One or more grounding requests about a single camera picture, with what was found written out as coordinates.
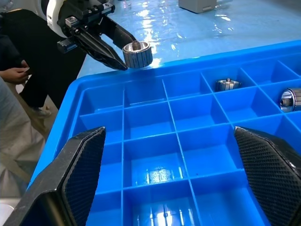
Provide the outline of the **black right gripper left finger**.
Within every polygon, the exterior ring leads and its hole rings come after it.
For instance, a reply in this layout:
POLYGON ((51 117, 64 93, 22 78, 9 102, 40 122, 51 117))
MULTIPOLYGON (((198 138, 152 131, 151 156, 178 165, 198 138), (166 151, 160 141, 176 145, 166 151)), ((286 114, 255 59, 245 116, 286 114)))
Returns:
POLYGON ((105 127, 70 138, 3 226, 85 226, 98 185, 105 127))

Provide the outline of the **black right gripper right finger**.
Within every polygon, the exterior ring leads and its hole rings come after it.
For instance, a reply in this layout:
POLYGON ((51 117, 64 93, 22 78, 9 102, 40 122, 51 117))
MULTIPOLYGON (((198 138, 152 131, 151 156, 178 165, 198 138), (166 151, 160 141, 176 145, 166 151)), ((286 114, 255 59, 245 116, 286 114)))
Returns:
POLYGON ((272 134, 236 126, 249 186, 271 226, 301 226, 301 155, 272 134))

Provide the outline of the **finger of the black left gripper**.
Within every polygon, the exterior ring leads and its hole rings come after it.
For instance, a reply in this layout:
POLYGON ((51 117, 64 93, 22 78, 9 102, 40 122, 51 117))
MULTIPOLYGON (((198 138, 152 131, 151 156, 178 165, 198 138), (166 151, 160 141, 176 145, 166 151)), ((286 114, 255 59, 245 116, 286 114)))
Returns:
POLYGON ((106 67, 120 71, 128 69, 116 51, 99 36, 77 28, 74 30, 74 40, 78 47, 106 67))
POLYGON ((124 47, 137 39, 108 16, 103 16, 100 23, 100 33, 109 37, 117 47, 124 47))

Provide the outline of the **metal roller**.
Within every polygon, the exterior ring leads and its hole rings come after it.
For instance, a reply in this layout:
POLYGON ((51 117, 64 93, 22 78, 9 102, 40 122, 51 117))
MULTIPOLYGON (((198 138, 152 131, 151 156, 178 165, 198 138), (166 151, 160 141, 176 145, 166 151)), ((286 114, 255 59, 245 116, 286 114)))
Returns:
POLYGON ((144 41, 133 41, 122 49, 125 64, 128 68, 144 68, 153 61, 151 46, 144 41))
POLYGON ((281 95, 279 106, 285 113, 301 111, 301 88, 285 89, 281 95))
POLYGON ((215 84, 215 91, 227 91, 227 90, 233 90, 238 89, 241 87, 241 82, 232 80, 231 78, 226 78, 224 80, 218 80, 215 84))

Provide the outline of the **blue compartment tray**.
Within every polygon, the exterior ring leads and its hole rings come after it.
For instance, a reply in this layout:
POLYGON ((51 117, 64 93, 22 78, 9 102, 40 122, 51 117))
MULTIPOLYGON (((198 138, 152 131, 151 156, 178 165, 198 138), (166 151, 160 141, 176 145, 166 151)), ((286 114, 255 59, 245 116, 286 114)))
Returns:
POLYGON ((264 131, 301 155, 301 40, 83 77, 68 88, 33 174, 68 139, 104 126, 87 226, 270 226, 246 178, 234 128, 264 131), (215 91, 218 80, 241 82, 215 91))

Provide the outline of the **bystander bare hand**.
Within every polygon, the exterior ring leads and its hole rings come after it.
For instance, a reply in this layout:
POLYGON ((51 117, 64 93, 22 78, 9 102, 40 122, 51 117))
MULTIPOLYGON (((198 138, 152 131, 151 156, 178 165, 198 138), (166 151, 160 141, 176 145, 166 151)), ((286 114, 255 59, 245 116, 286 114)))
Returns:
POLYGON ((23 84, 29 78, 30 68, 10 68, 4 71, 0 71, 0 77, 8 83, 23 84))

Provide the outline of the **person in black clothes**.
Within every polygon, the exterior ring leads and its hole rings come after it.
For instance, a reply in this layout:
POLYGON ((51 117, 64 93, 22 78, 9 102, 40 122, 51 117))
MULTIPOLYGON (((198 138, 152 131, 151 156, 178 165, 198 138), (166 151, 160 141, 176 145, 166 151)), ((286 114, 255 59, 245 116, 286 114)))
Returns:
POLYGON ((60 108, 69 85, 76 80, 86 57, 75 48, 61 53, 61 39, 35 13, 22 9, 0 14, 0 31, 7 35, 21 58, 32 70, 32 76, 20 93, 30 107, 42 107, 50 97, 60 108))

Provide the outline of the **bystander grey trousers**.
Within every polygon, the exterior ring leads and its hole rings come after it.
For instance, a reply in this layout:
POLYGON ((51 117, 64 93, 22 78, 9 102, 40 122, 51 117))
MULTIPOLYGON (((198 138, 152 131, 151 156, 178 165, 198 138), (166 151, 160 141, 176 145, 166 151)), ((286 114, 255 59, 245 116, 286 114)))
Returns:
POLYGON ((0 198, 23 196, 44 144, 44 137, 0 77, 0 198))

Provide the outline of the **bystander light shoe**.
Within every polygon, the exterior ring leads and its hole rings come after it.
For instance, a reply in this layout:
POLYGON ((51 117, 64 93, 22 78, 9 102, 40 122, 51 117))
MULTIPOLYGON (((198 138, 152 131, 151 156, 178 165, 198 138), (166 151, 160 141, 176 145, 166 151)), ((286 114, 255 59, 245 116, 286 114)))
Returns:
POLYGON ((40 107, 30 107, 30 110, 41 119, 49 117, 52 113, 49 110, 43 110, 40 107))

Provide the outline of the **grey vented metal box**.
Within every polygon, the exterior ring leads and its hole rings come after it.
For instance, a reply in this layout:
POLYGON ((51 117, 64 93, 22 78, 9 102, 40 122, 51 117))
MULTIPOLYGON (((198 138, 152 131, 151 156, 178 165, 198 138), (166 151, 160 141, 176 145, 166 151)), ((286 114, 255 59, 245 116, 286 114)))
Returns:
POLYGON ((178 6, 190 12, 199 14, 213 10, 217 0, 178 0, 178 6))

